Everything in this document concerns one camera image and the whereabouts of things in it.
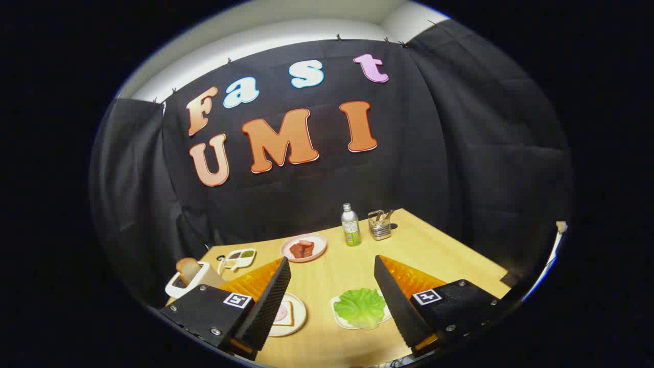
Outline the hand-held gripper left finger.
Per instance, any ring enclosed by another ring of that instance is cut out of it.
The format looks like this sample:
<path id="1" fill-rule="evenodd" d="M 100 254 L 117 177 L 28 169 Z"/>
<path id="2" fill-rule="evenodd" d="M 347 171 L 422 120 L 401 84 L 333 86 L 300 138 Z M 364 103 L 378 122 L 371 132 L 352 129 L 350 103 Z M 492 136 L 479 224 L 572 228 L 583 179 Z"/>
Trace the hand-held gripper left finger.
<path id="1" fill-rule="evenodd" d="M 287 257 L 214 287 L 199 284 L 159 310 L 213 349 L 250 360 L 263 350 L 291 280 Z"/>

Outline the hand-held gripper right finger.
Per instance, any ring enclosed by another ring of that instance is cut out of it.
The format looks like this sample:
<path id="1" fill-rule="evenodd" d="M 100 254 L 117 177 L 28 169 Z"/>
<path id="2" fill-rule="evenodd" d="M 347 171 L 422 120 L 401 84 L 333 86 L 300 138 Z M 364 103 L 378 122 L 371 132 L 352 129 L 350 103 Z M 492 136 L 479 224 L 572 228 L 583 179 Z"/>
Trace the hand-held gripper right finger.
<path id="1" fill-rule="evenodd" d="M 376 256 L 374 277 L 416 357 L 467 339 L 500 313 L 500 298 L 471 281 L 446 283 L 390 257 Z"/>

